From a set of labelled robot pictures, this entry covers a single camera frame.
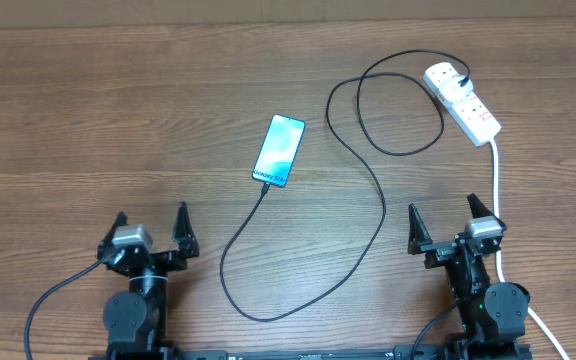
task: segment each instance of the wood grain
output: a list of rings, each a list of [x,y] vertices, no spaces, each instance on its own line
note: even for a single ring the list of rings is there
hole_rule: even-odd
[[[189,203],[201,257],[171,276],[170,335],[186,349],[383,348],[410,343],[450,302],[442,270],[406,254],[407,205],[436,239],[469,218],[466,195],[491,201],[491,154],[448,117],[427,151],[378,153],[356,122],[354,87],[333,99],[339,134],[374,167],[387,197],[383,230],[351,280],[283,321],[250,322],[218,279],[223,246],[250,211],[250,179],[268,121],[308,129],[289,186],[272,189],[226,264],[235,299],[270,316],[319,295],[352,267],[380,217],[362,165],[326,128],[339,81],[410,48],[465,59],[504,126],[506,277],[576,359],[576,19],[451,20],[0,31],[0,359],[22,359],[22,328],[50,286],[94,261],[117,211],[168,248],[178,201]],[[421,76],[442,59],[384,64]],[[406,150],[439,130],[414,84],[370,80],[369,130]],[[492,275],[493,263],[488,262]],[[105,301],[126,288],[105,270],[57,292],[33,324],[36,359],[86,359],[105,349]],[[458,330],[452,317],[433,330]],[[527,321],[536,359],[557,355]]]
[[[576,0],[0,0],[0,29],[573,16]]]

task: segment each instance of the electrical outlet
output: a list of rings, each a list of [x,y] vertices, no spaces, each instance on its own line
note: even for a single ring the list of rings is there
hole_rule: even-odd
[[[435,64],[424,73],[424,80],[468,135],[475,146],[481,146],[495,138],[501,125],[486,108],[479,97],[472,92],[472,81],[464,89],[455,87],[463,79],[457,70],[447,62]]]

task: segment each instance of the phone screen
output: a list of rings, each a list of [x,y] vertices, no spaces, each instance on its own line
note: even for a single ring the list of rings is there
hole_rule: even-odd
[[[279,187],[286,186],[305,128],[306,123],[301,120],[273,116],[252,178]]]

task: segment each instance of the white cable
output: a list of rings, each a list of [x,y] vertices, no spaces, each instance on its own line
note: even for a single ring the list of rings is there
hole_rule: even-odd
[[[495,214],[496,217],[499,217],[499,152],[497,151],[497,143],[495,143],[494,139],[490,140],[490,147],[492,148],[492,164],[493,164],[492,165],[493,213]],[[497,253],[495,254],[495,266],[497,268],[497,278],[499,278],[499,281],[506,282],[506,279],[504,278],[503,269],[501,266],[501,250],[497,251]],[[546,326],[546,324],[544,324],[544,322],[541,321],[541,318],[539,318],[537,313],[534,312],[534,310],[529,307],[528,314],[530,315],[530,317],[533,318],[533,320],[535,320],[535,322],[537,323],[537,325],[539,325],[541,330],[543,330],[548,339],[550,339],[550,342],[552,342],[552,344],[555,345],[555,348],[559,352],[559,355],[561,355],[561,358],[564,360],[570,360],[570,358],[566,354],[566,351],[564,351],[564,348],[561,346],[561,344],[559,344],[557,338],[555,338],[555,335],[553,335],[552,332],[550,332],[548,326]]]
[[[134,278],[130,278],[130,279],[128,280],[128,282],[133,281],[133,280],[138,280],[138,279],[145,279],[145,278],[159,279],[159,280],[166,280],[166,281],[168,281],[168,278],[165,277],[165,276],[144,275],[144,276],[135,276]]]

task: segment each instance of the charging cable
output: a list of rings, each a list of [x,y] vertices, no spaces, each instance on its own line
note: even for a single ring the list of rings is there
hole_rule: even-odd
[[[71,282],[82,278],[84,275],[88,274],[89,272],[95,270],[99,265],[101,265],[103,259],[96,261],[94,264],[90,265],[80,273],[69,277],[68,279],[60,282],[59,284],[53,286],[48,291],[46,291],[41,297],[35,302],[35,305],[32,306],[30,310],[30,314],[28,314],[28,319],[26,320],[26,326],[24,327],[24,352],[26,353],[26,360],[33,360],[32,359],[32,351],[30,350],[30,325],[32,325],[32,319],[35,317],[35,313],[39,310],[39,306],[41,303],[44,302],[48,298],[48,296],[55,293],[57,290],[61,289],[62,287],[70,284]]]
[[[495,139],[490,140],[490,148],[492,149],[492,204],[493,204],[493,212],[496,217],[499,217],[500,207],[499,207],[499,150],[497,149],[497,143]],[[506,282],[504,278],[504,272],[502,268],[501,262],[501,250],[497,251],[495,254],[495,267],[497,269],[497,278],[500,282]],[[548,329],[548,326],[541,320],[541,318],[537,315],[537,313],[531,308],[528,308],[528,314],[530,317],[535,320],[537,325],[543,330],[544,334],[550,339],[550,342],[555,346],[559,355],[564,360],[569,360],[568,355],[564,348],[559,344],[557,338],[553,333]]]
[[[253,207],[252,211],[250,212],[250,214],[248,215],[248,217],[246,218],[246,220],[243,222],[243,224],[241,224],[241,226],[239,227],[239,229],[237,230],[237,232],[235,233],[235,235],[232,237],[232,239],[230,239],[230,241],[226,244],[226,247],[224,248],[224,252],[221,255],[221,262],[219,263],[219,277],[221,280],[221,286],[224,289],[224,293],[226,294],[226,298],[228,298],[228,301],[230,302],[230,304],[232,305],[233,308],[235,308],[235,310],[242,315],[243,317],[249,319],[249,320],[253,320],[253,321],[257,321],[257,322],[271,322],[271,321],[276,321],[279,319],[283,319],[287,316],[290,316],[300,310],[303,310],[305,308],[307,308],[308,306],[318,302],[319,300],[325,298],[326,296],[330,295],[333,291],[337,290],[341,285],[343,285],[346,281],[348,281],[348,279],[350,279],[350,277],[355,273],[355,271],[357,270],[357,268],[359,267],[359,265],[361,264],[362,260],[364,259],[364,257],[366,256],[366,254],[368,253],[368,250],[370,250],[370,247],[372,246],[373,242],[375,241],[375,238],[377,237],[377,235],[379,234],[379,231],[381,230],[381,227],[384,223],[384,220],[386,219],[386,198],[384,196],[384,192],[381,188],[381,185],[379,184],[379,180],[377,179],[377,176],[375,175],[374,171],[372,170],[372,168],[370,168],[370,166],[368,165],[368,163],[355,151],[352,149],[352,147],[350,147],[350,145],[348,145],[347,143],[345,143],[341,137],[339,137],[339,135],[337,134],[337,132],[335,131],[335,129],[332,126],[332,123],[330,122],[330,104],[332,102],[332,98],[333,95],[335,94],[335,92],[337,91],[337,89],[339,89],[341,86],[349,84],[349,83],[353,83],[353,82],[358,82],[357,85],[357,120],[359,121],[359,125],[361,126],[366,139],[368,140],[368,142],[370,142],[370,144],[377,150],[379,150],[380,152],[386,154],[386,155],[391,155],[391,156],[408,156],[408,155],[413,155],[413,154],[417,154],[419,152],[422,152],[426,149],[428,149],[430,146],[432,146],[434,143],[437,142],[437,140],[439,140],[439,138],[441,137],[441,135],[444,132],[444,117],[443,114],[441,113],[441,108],[440,105],[437,103],[437,101],[435,100],[435,97],[433,95],[433,93],[428,90],[426,88],[426,86],[424,86],[420,81],[418,81],[417,79],[408,76],[406,74],[401,74],[401,73],[395,73],[395,72],[383,72],[383,73],[374,73],[374,74],[369,74],[369,72],[375,68],[377,65],[381,64],[382,62],[392,59],[394,57],[397,56],[402,56],[402,55],[406,55],[406,54],[413,54],[413,53],[429,53],[429,54],[436,54],[436,55],[441,55],[441,56],[445,56],[448,58],[451,58],[455,61],[458,61],[459,63],[461,63],[468,71],[468,74],[470,74],[470,69],[468,68],[468,65],[461,59],[459,59],[458,57],[442,52],[442,51],[437,51],[437,50],[427,50],[427,49],[415,49],[415,50],[406,50],[406,51],[402,51],[402,52],[398,52],[396,54],[392,54],[389,56],[386,56],[385,58],[375,62],[374,64],[372,64],[370,67],[368,67],[368,69],[366,69],[364,71],[364,73],[359,76],[359,77],[355,77],[355,78],[351,78],[351,79],[347,79],[344,80],[342,82],[340,82],[339,84],[337,84],[330,92],[330,95],[328,96],[328,102],[326,103],[326,123],[328,124],[328,128],[330,129],[330,132],[333,134],[333,136],[339,141],[339,143],[341,145],[343,145],[346,149],[348,149],[348,151],[350,151],[355,158],[357,158],[357,160],[359,160],[364,167],[366,168],[366,170],[368,170],[368,172],[370,173],[370,176],[372,177],[373,181],[375,182],[375,185],[377,187],[377,192],[379,194],[379,200],[381,201],[381,207],[382,207],[382,213],[381,213],[381,219],[379,221],[379,225],[377,225],[377,229],[375,230],[374,234],[372,235],[372,238],[370,239],[370,241],[368,242],[368,245],[366,245],[366,247],[364,248],[364,251],[362,252],[361,256],[359,256],[359,259],[357,260],[357,262],[355,263],[355,265],[352,267],[352,269],[350,269],[350,271],[348,272],[348,274],[346,274],[346,276],[343,277],[343,279],[341,279],[337,284],[335,284],[333,287],[331,287],[330,289],[328,289],[326,292],[324,292],[323,294],[319,295],[318,297],[310,300],[309,302],[305,303],[304,305],[301,305],[293,310],[290,310],[284,314],[281,314],[279,316],[275,316],[275,317],[271,317],[271,318],[258,318],[258,317],[254,317],[251,316],[249,314],[247,314],[245,311],[243,311],[238,305],[237,303],[234,301],[234,299],[232,298],[232,296],[230,295],[230,293],[228,292],[228,288],[226,286],[226,281],[224,279],[224,263],[226,260],[226,255],[228,254],[228,250],[231,248],[231,246],[235,243],[235,241],[237,240],[237,238],[239,237],[239,235],[241,234],[241,232],[244,230],[244,228],[246,227],[246,225],[248,224],[248,222],[250,221],[250,219],[252,218],[252,216],[255,214],[255,211],[257,211],[257,208],[259,207],[259,205],[261,204],[261,201],[263,200],[264,196],[266,195],[266,193],[268,192],[268,188],[270,187],[269,184],[264,184],[262,190],[261,190],[261,195],[259,197],[259,200],[257,200],[257,203],[255,204],[255,206]],[[412,82],[414,82],[417,86],[419,86],[424,93],[428,96],[428,99],[430,99],[430,101],[432,102],[432,104],[435,106],[436,110],[437,110],[437,115],[439,116],[439,123],[440,123],[440,129],[439,129],[439,133],[437,134],[437,136],[431,140],[428,144],[416,149],[416,150],[412,150],[412,151],[407,151],[407,152],[392,152],[392,151],[388,151],[385,150],[381,147],[379,147],[374,141],[373,139],[370,137],[370,134],[368,133],[368,130],[364,124],[364,120],[361,116],[361,106],[360,106],[360,99],[361,99],[361,86],[364,83],[364,80],[366,79],[372,79],[372,78],[377,78],[377,77],[383,77],[383,76],[388,76],[388,77],[402,77],[405,79],[408,79]],[[465,87],[468,83],[468,75],[466,75],[465,78],[461,79],[459,81],[459,86],[460,87]]]

